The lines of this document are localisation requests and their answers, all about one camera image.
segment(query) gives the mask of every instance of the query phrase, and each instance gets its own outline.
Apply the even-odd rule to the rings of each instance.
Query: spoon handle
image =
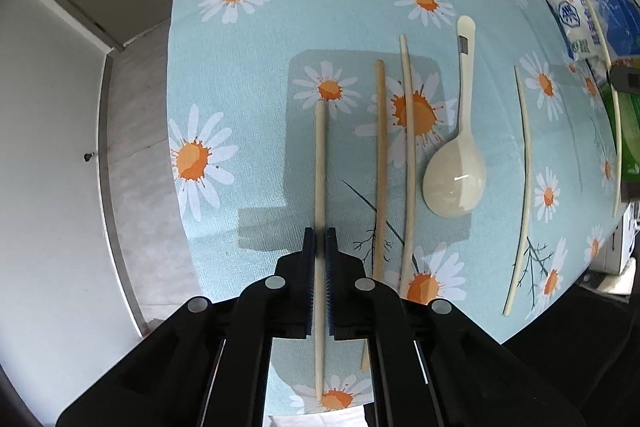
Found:
[[[460,53],[460,108],[458,133],[471,132],[471,91],[474,81],[474,54],[476,52],[476,23],[462,15],[456,23],[458,51]]]

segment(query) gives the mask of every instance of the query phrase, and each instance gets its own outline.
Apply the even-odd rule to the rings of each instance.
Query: white plastic spoon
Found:
[[[471,17],[463,15],[456,23],[456,31],[460,52],[458,136],[433,155],[422,181],[424,201],[442,217],[471,212],[482,198],[486,185],[484,159],[471,134],[476,24]]]

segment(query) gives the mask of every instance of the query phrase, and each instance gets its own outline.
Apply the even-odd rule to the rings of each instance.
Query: chopstick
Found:
[[[411,258],[414,254],[415,227],[415,122],[414,122],[414,86],[411,78],[411,62],[406,36],[400,35],[400,54],[402,55],[402,75],[404,77],[404,103],[406,105],[406,207],[404,217],[404,251],[400,269],[401,298],[406,299],[412,276]]]
[[[324,208],[326,190],[326,108],[322,100],[316,102],[316,259],[314,263],[314,344],[316,399],[324,391],[324,335],[326,315],[326,266],[324,262]]]
[[[593,24],[596,26],[596,33],[598,34],[598,38],[600,39],[600,43],[602,44],[602,49],[604,51],[604,61],[607,65],[607,73],[609,73],[611,70],[611,56],[609,55],[609,49],[607,48],[607,41],[604,38],[602,26],[600,26],[598,15],[593,9],[593,3],[591,0],[584,1],[587,3],[587,8],[591,12]],[[610,87],[611,98],[613,99],[613,115],[616,126],[616,193],[613,201],[613,217],[616,217],[618,214],[618,206],[620,204],[620,184],[622,183],[622,121],[620,120],[620,99],[618,98],[618,92],[616,91],[616,88],[613,87],[613,84],[610,84]]]
[[[373,250],[372,277],[377,281],[383,280],[383,268],[385,263],[385,236],[386,236],[386,74],[385,63],[376,60],[376,89],[378,102],[378,167],[376,173],[376,241]],[[369,344],[365,341],[362,352],[361,370],[369,370]]]
[[[518,87],[518,98],[520,99],[520,111],[522,113],[522,134],[524,136],[524,202],[522,204],[522,222],[520,224],[520,240],[518,241],[518,253],[516,255],[516,263],[513,266],[513,275],[511,276],[511,285],[507,294],[507,302],[504,304],[502,315],[508,317],[511,313],[511,307],[516,296],[516,288],[518,285],[518,277],[522,272],[522,263],[524,254],[527,251],[527,232],[529,231],[529,217],[531,214],[531,185],[533,181],[533,156],[531,154],[531,131],[529,128],[529,113],[527,111],[527,100],[525,89],[522,85],[522,78],[518,67],[514,67],[516,73],[516,86]]]

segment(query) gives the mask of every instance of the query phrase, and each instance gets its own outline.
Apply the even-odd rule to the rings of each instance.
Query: table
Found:
[[[314,104],[328,106],[328,226],[371,269],[375,222],[374,61],[388,79],[389,198],[385,282],[396,287],[404,230],[405,128],[398,37],[414,70],[418,182],[456,133],[454,23],[477,27],[472,128],[484,197],[444,219],[418,187],[410,297],[449,299],[503,342],[575,281],[619,220],[614,146],[593,78],[566,55],[545,0],[174,0],[168,123],[182,222],[203,295],[237,296],[299,250],[314,213]],[[526,84],[534,193],[526,267],[502,315],[524,199],[524,139],[514,65]],[[336,410],[372,400],[362,341],[328,340],[321,401],[313,342],[274,343],[266,414]]]

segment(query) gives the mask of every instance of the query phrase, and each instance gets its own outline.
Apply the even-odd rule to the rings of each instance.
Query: plant stem print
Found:
[[[377,212],[377,209],[375,208],[375,206],[373,206],[373,204],[369,200],[367,200],[367,198],[365,198],[362,194],[360,194],[355,188],[353,188],[346,181],[342,180],[342,183],[347,185],[347,187],[349,187],[357,195],[357,197],[359,197],[362,201],[367,203],[367,206],[371,210],[373,210],[374,216],[375,216],[375,213]],[[400,241],[400,244],[402,245],[402,247],[404,247],[404,239],[401,237],[398,231],[388,221],[386,222],[386,225],[389,227],[389,230],[391,230],[391,233],[393,233],[393,235],[395,235],[398,238],[398,241]],[[366,256],[364,256],[362,261],[364,262],[369,256],[369,254],[371,254],[371,270],[373,270],[373,254],[374,254],[374,245],[375,245],[375,238],[376,238],[375,219],[374,219],[373,229],[367,230],[367,233],[371,233],[371,235],[370,237],[366,238],[364,241],[354,241],[354,244],[355,244],[354,250],[360,250],[362,248],[362,245],[368,243],[369,241],[371,242],[370,248],[369,250],[367,250],[367,254]],[[385,248],[391,248],[392,246],[393,246],[392,243],[385,241]],[[411,260],[412,260],[412,263],[414,263],[415,270],[419,271],[418,262],[416,261],[415,256],[412,255]]]

